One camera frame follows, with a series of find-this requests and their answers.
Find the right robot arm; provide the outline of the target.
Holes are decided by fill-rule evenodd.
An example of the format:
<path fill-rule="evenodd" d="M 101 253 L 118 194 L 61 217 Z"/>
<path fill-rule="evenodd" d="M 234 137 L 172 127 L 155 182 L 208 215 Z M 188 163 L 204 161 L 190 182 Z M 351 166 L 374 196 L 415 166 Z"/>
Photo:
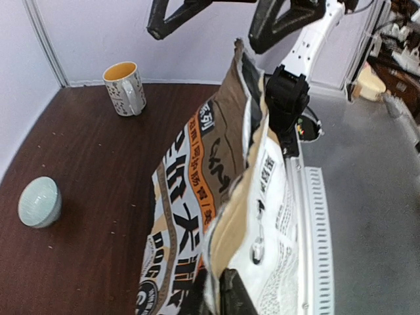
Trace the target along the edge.
<path fill-rule="evenodd" d="M 166 18 L 169 1 L 153 1 L 147 31 L 157 40 L 164 39 L 213 2 L 216 1 L 184 1 Z M 283 3 L 258 1 L 248 39 L 253 51 L 262 54 L 287 35 L 302 29 L 292 50 L 265 83 L 270 128 L 281 141 L 283 156 L 297 158 L 302 140 L 298 140 L 295 129 L 310 100 L 308 82 L 327 37 L 345 15 L 345 4 L 344 1 L 290 1 L 290 9 L 278 17 Z M 253 68 L 245 51 L 241 53 L 239 61 L 233 59 L 231 64 L 239 66 L 238 70 L 233 67 L 236 78 L 253 79 L 253 75 L 262 75 Z"/>

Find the dog food bag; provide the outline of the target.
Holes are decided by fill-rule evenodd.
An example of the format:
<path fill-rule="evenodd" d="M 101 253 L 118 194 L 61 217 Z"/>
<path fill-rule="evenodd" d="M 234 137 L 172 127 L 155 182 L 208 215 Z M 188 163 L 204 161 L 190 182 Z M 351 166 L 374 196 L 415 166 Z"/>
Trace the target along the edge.
<path fill-rule="evenodd" d="M 297 211 L 263 75 L 237 39 L 222 85 L 154 171 L 137 314 L 221 314 L 226 269 L 251 300 L 234 314 L 298 312 Z"/>

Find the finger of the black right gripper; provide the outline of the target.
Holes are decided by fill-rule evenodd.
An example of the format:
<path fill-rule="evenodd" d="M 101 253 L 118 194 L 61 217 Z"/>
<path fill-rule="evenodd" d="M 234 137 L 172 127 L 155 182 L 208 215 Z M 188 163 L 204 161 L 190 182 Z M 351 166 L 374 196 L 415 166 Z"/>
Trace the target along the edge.
<path fill-rule="evenodd" d="M 257 54 L 263 54 L 289 34 L 321 19 L 324 1 L 296 0 L 283 14 L 281 0 L 261 0 L 257 4 L 249 29 L 249 44 Z"/>
<path fill-rule="evenodd" d="M 166 17 L 169 0 L 153 0 L 147 32 L 156 40 L 163 40 L 187 21 L 213 3 L 257 3 L 257 0 L 185 0 L 174 13 Z"/>

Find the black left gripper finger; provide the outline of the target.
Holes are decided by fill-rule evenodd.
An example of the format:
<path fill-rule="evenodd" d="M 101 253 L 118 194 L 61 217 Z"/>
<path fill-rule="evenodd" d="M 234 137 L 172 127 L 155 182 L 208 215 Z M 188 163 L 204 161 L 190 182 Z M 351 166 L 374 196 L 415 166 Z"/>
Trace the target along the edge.
<path fill-rule="evenodd" d="M 220 277 L 219 284 L 221 314 L 258 314 L 236 269 L 226 268 Z"/>

